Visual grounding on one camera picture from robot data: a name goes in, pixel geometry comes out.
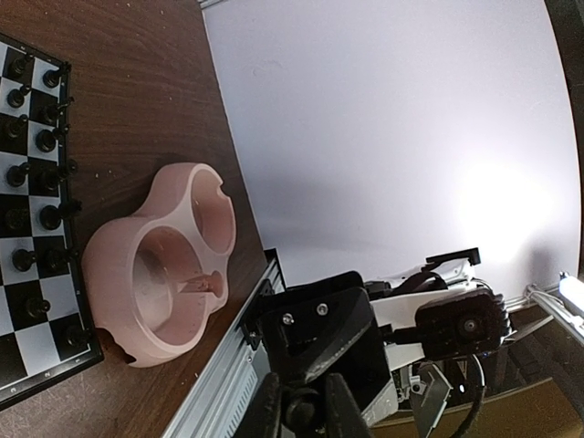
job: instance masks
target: pink double bowl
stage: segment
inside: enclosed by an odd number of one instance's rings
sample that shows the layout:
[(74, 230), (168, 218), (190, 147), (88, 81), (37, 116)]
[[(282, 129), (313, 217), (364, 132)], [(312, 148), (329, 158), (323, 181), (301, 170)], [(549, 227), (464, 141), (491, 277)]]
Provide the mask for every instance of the pink double bowl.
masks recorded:
[(103, 225), (83, 255), (96, 326), (151, 367), (192, 349), (227, 302), (235, 214), (206, 164), (162, 168), (144, 205)]

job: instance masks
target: chess piece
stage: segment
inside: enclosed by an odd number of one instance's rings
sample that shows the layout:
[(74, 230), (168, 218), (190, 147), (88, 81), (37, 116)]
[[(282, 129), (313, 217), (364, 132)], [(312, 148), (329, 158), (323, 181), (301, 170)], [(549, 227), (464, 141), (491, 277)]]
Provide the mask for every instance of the chess piece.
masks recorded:
[(51, 303), (40, 297), (31, 297), (26, 303), (26, 313), (32, 318), (42, 318), (51, 309)]
[(25, 97), (31, 91), (30, 85), (23, 85), (19, 89), (13, 89), (8, 93), (6, 101), (12, 108), (20, 108), (25, 104)]
[(37, 255), (34, 251), (27, 251), (25, 249), (17, 249), (12, 254), (12, 264), (20, 272), (26, 272), (37, 262)]
[(63, 220), (71, 219), (81, 211), (82, 203), (76, 199), (61, 203), (59, 207), (47, 205), (40, 211), (40, 223), (47, 230), (56, 230)]
[(81, 348), (88, 345), (91, 335), (80, 326), (69, 326), (65, 330), (65, 339), (71, 347)]
[(42, 171), (38, 175), (38, 185), (41, 190), (45, 192), (53, 192), (58, 188), (59, 184), (77, 173), (77, 170), (77, 162), (74, 160), (68, 160), (65, 164), (61, 164), (56, 169)]
[(69, 249), (48, 249), (43, 255), (43, 266), (51, 272), (58, 272), (65, 269), (67, 264), (79, 257), (77, 248)]
[(26, 114), (23, 114), (16, 120), (8, 121), (3, 127), (4, 135), (9, 140), (17, 139), (23, 130), (25, 130), (27, 123), (28, 116)]
[(26, 208), (13, 208), (6, 212), (4, 216), (4, 224), (9, 230), (22, 230), (26, 225), (28, 215), (29, 213)]
[(26, 64), (31, 62), (35, 57), (30, 53), (25, 53), (22, 57), (18, 57), (8, 66), (8, 72), (12, 78), (20, 78), (25, 74)]
[(12, 166), (6, 173), (6, 182), (12, 187), (20, 187), (26, 182), (30, 173), (30, 164), (23, 162), (19, 166)]
[(43, 83), (53, 89), (58, 85), (61, 77), (68, 75), (71, 71), (71, 64), (64, 62), (57, 70), (49, 70), (43, 75)]
[(70, 125), (42, 130), (35, 137), (35, 144), (42, 152), (51, 152), (57, 147), (57, 141), (61, 141), (69, 132)]
[(48, 105), (47, 107), (44, 107), (41, 110), (41, 117), (43, 118), (43, 121), (49, 125), (57, 123), (58, 118), (61, 116), (61, 114), (63, 114), (65, 108), (71, 105), (74, 101), (75, 99), (69, 98), (67, 99), (67, 101), (61, 104), (55, 103), (53, 105)]

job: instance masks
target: white wall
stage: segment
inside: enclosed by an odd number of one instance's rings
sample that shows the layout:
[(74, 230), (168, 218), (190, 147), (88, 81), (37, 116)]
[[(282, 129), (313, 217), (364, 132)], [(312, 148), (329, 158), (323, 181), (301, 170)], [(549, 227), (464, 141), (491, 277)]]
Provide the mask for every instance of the white wall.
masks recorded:
[(576, 143), (541, 0), (230, 0), (205, 11), (288, 283), (479, 246), (507, 297), (577, 271)]

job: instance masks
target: wooden tabletop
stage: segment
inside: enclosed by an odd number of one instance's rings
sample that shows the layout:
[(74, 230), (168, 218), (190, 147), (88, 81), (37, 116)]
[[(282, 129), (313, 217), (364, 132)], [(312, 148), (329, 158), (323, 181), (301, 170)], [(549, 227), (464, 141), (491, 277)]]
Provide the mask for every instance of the wooden tabletop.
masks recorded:
[(260, 277), (266, 261), (195, 0), (10, 0), (0, 32), (73, 65), (69, 153), (84, 245), (145, 200), (172, 162), (207, 162), (224, 178), (237, 217), (229, 303), (203, 340), (165, 365), (133, 369), (107, 332), (105, 360), (0, 412), (0, 436), (160, 436)]

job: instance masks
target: bolt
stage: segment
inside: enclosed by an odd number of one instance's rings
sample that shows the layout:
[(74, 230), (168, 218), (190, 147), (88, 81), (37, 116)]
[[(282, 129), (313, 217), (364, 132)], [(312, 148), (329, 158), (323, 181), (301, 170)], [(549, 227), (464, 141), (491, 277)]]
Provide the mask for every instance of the bolt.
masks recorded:
[(284, 315), (282, 315), (282, 324), (284, 324), (285, 326), (291, 326), (292, 324), (294, 324), (294, 317), (292, 316), (291, 313), (285, 313)]
[(325, 303), (320, 303), (317, 306), (317, 313), (321, 316), (321, 317), (325, 317), (329, 312), (329, 306), (327, 306)]
[(474, 319), (467, 319), (464, 322), (464, 330), (469, 332), (469, 333), (474, 332), (476, 330), (476, 327), (477, 327), (477, 324), (476, 324), (476, 321)]

